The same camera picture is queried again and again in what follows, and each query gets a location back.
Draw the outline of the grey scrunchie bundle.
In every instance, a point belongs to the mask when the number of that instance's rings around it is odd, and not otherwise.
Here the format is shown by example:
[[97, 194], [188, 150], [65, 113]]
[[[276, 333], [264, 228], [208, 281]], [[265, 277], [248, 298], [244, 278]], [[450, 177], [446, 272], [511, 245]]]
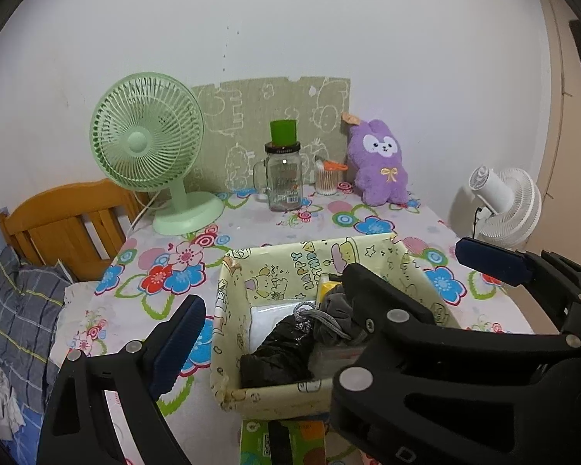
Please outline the grey scrunchie bundle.
[[324, 346], [356, 346], [362, 344], [367, 333], [352, 319], [352, 306], [343, 286], [337, 283], [315, 305], [311, 302], [295, 306], [296, 320], [308, 325], [317, 343]]

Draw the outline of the black plastic bag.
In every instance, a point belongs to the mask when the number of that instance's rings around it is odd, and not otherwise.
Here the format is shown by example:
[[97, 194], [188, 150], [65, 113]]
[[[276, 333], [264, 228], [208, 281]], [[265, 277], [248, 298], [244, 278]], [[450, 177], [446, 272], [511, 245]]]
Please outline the black plastic bag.
[[280, 320], [252, 354], [240, 358], [240, 386], [266, 388], [313, 379], [308, 367], [316, 339], [314, 321], [289, 315]]

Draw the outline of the yellow bear tissue pack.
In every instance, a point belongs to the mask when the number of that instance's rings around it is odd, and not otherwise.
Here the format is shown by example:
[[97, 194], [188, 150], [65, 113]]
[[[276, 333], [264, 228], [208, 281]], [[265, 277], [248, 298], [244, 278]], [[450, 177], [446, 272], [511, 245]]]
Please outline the yellow bear tissue pack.
[[321, 303], [328, 292], [335, 290], [342, 283], [342, 276], [338, 274], [322, 274], [316, 294], [316, 302]]

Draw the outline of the yellow cartoon storage box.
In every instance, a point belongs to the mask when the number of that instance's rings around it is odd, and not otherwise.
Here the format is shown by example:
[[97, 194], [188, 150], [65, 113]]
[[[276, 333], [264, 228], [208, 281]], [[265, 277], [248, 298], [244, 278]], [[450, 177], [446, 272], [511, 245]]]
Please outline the yellow cartoon storage box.
[[440, 326], [459, 324], [397, 233], [307, 240], [237, 249], [224, 256], [214, 308], [211, 390], [220, 407], [246, 419], [276, 420], [326, 413], [332, 381], [318, 377], [281, 386], [243, 388], [240, 358], [249, 351], [255, 308], [289, 312], [313, 301], [323, 275], [358, 262], [431, 312]]

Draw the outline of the blue bed sheet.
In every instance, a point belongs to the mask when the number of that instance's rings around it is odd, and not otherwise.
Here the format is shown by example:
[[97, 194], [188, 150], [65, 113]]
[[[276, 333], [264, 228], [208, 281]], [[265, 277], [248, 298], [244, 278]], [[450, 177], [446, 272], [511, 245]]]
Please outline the blue bed sheet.
[[49, 387], [49, 346], [59, 304], [47, 276], [0, 254], [0, 440], [19, 464], [34, 464]]

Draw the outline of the white crumpled cloth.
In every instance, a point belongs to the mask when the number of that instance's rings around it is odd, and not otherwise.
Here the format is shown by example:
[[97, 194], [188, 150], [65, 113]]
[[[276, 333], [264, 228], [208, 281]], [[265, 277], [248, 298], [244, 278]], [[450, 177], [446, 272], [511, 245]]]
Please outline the white crumpled cloth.
[[24, 425], [15, 390], [0, 366], [0, 439], [12, 441], [19, 428]]

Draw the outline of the white standing fan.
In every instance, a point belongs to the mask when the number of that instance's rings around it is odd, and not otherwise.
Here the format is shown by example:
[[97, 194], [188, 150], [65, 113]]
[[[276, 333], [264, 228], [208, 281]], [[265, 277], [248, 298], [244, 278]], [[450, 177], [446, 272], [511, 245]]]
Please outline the white standing fan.
[[478, 166], [451, 206], [450, 227], [458, 236], [507, 249], [522, 247], [540, 221], [543, 197], [528, 172]]

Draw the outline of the grey plaid pillow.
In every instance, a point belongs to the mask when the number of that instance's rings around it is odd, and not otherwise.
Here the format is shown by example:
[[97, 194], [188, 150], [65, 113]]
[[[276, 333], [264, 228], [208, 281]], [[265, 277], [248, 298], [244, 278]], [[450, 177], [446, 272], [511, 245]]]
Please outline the grey plaid pillow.
[[62, 268], [32, 265], [10, 246], [0, 254], [0, 367], [35, 413], [46, 411], [58, 373], [50, 351], [70, 284]]

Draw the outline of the floral tablecloth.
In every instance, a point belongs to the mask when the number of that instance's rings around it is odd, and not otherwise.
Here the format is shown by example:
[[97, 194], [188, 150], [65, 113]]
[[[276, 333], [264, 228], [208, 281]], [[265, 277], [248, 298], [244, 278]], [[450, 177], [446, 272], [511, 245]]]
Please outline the floral tablecloth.
[[235, 464], [243, 417], [222, 409], [211, 390], [214, 308], [223, 258], [237, 249], [262, 248], [397, 233], [447, 310], [463, 329], [527, 333], [524, 314], [494, 278], [470, 270], [454, 255], [456, 233], [418, 198], [373, 207], [343, 189], [331, 196], [306, 190], [295, 212], [275, 213], [251, 190], [223, 194], [223, 213], [211, 225], [180, 236], [157, 234], [142, 220], [99, 280], [66, 290], [59, 314], [54, 364], [69, 351], [114, 354], [169, 319], [189, 295], [206, 304], [206, 320], [173, 388], [158, 406], [195, 464]]

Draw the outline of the cotton swab jar orange lid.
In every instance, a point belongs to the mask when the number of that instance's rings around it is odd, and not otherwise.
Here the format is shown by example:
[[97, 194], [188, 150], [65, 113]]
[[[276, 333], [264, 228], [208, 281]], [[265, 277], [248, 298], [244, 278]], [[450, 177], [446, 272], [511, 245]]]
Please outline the cotton swab jar orange lid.
[[343, 174], [348, 167], [345, 164], [315, 157], [315, 191], [320, 195], [332, 195], [338, 191]]

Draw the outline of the purple plush bunny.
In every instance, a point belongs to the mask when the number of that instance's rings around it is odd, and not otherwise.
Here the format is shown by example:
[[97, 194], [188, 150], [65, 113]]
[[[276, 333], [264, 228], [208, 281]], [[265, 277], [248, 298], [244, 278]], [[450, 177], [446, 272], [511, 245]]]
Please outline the purple plush bunny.
[[402, 149], [381, 120], [361, 121], [348, 130], [347, 161], [354, 169], [354, 186], [363, 203], [382, 206], [405, 204], [409, 194], [408, 173]]

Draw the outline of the glass mason jar mug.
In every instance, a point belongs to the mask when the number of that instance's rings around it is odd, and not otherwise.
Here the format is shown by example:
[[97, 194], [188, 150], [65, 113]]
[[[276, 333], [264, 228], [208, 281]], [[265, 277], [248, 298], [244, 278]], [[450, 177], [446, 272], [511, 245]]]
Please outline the glass mason jar mug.
[[264, 145], [265, 157], [253, 166], [254, 188], [274, 212], [296, 211], [303, 200], [300, 144]]

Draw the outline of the green cup on jar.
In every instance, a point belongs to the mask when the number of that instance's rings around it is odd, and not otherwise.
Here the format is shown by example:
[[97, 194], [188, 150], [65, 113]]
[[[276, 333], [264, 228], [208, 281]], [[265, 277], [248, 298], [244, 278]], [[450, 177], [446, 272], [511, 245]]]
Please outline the green cup on jar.
[[276, 147], [295, 145], [298, 142], [296, 120], [276, 120], [270, 122], [270, 143]]

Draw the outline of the green desk fan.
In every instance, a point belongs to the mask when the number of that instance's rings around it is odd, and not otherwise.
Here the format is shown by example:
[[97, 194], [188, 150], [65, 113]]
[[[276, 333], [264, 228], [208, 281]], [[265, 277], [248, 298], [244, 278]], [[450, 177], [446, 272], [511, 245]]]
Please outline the green desk fan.
[[138, 72], [116, 82], [100, 98], [89, 141], [99, 168], [133, 192], [170, 194], [153, 216], [161, 235], [182, 235], [215, 222], [223, 211], [208, 191], [186, 190], [197, 161], [205, 119], [196, 96], [167, 74]]

